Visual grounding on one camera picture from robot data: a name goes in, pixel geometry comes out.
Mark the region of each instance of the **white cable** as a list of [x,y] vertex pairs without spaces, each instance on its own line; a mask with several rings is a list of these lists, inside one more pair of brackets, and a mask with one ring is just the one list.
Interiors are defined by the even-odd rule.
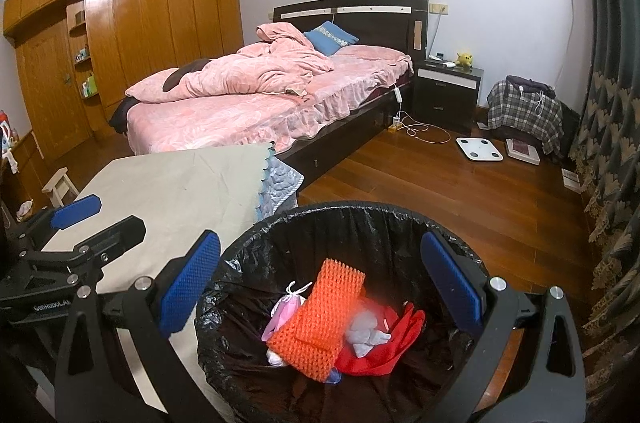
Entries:
[[438,13],[438,20],[436,22],[436,30],[433,32],[433,38],[431,39],[431,45],[429,46],[429,52],[427,53],[427,58],[431,55],[431,50],[433,49],[433,45],[436,41],[436,35],[438,34],[438,28],[440,27],[440,19],[442,18],[442,13]]
[[296,281],[295,281],[295,280],[291,281],[291,283],[287,286],[287,289],[285,289],[285,291],[286,291],[289,295],[300,295],[301,293],[304,293],[304,292],[308,289],[308,287],[309,287],[311,284],[313,284],[313,282],[309,282],[309,284],[307,284],[306,286],[302,286],[302,288],[297,289],[297,290],[295,290],[295,291],[292,291],[292,290],[291,290],[291,287],[292,287],[292,285],[293,285],[293,284],[295,284],[295,283],[296,283]]
[[542,109],[543,109],[542,101],[543,101],[543,98],[545,97],[545,95],[542,94],[542,92],[540,92],[540,99],[536,100],[536,101],[532,101],[532,100],[529,100],[529,99],[524,97],[524,93],[523,93],[524,89],[523,89],[522,86],[519,86],[518,89],[520,91],[520,99],[524,103],[533,103],[533,104],[535,104],[536,107],[533,109],[533,114],[535,114],[536,117],[540,117],[542,115]]
[[[405,118],[400,120],[400,127],[398,127],[398,131],[401,131],[402,129],[406,129],[406,133],[411,136],[414,137],[420,141],[424,141],[425,143],[431,143],[432,145],[443,145],[445,143],[448,143],[449,141],[451,141],[451,135],[444,130],[442,127],[438,127],[437,125],[430,125],[429,123],[420,123],[419,121],[416,121],[414,118],[412,118],[411,116],[409,116],[405,111],[402,110],[402,108],[398,111],[398,117],[400,117],[400,114],[404,114]],[[413,121],[414,123],[411,123],[409,125],[405,125],[404,121],[409,118],[411,121]],[[422,132],[427,132],[429,130],[430,127],[433,128],[437,128],[438,130],[442,130],[446,135],[447,135],[447,140],[446,141],[428,141],[426,139],[422,139],[421,137],[418,136],[418,134],[422,133]]]
[[571,43],[571,37],[574,34],[574,25],[575,25],[575,3],[574,3],[574,0],[571,0],[571,29],[569,30],[569,37],[566,40],[566,49],[564,50],[564,58],[562,59],[562,65],[560,66],[560,70],[558,71],[558,77],[556,78],[556,83],[554,84],[554,88],[558,88],[558,83],[560,82],[560,78],[562,77],[562,71],[564,70],[564,63],[566,61],[567,55],[569,54],[569,44]]

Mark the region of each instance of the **pink bag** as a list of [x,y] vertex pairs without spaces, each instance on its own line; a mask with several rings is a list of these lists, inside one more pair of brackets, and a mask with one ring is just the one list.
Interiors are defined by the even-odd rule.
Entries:
[[287,295],[278,300],[271,310],[271,320],[262,333],[263,342],[269,340],[271,335],[287,323],[293,314],[298,311],[298,308],[305,303],[306,298],[301,296],[300,293],[305,292],[313,282],[309,282],[309,284],[297,291],[291,291],[291,286],[295,283],[293,281],[287,286]]

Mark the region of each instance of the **pink blanket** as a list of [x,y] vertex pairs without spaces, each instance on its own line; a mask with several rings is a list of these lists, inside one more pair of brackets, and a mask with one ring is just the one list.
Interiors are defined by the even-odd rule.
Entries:
[[393,85],[410,67],[405,54],[386,56],[380,49],[360,47],[358,54],[371,60],[338,51],[335,70],[314,76],[302,97],[232,94],[139,103],[127,114],[129,145],[135,154],[149,154],[273,141],[276,152],[286,151],[296,139],[349,116],[374,89]]
[[202,70],[185,74],[168,92],[162,86],[175,68],[152,74],[129,87],[126,95],[144,103],[259,92],[293,92],[301,96],[312,76],[334,68],[330,58],[316,51],[305,35],[287,22],[263,24],[256,33],[263,42],[216,58]]

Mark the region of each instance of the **wooden door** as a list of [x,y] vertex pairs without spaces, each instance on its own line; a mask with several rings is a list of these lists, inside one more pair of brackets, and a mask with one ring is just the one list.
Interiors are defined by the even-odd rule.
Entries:
[[16,48],[31,126],[49,161],[90,136],[66,35],[66,18],[62,18]]

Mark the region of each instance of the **dark wooden headboard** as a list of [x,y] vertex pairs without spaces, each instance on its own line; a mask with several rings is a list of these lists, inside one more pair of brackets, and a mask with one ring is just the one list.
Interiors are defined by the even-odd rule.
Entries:
[[314,0],[273,10],[274,22],[290,22],[310,31],[333,21],[357,36],[359,44],[392,48],[424,60],[429,0]]

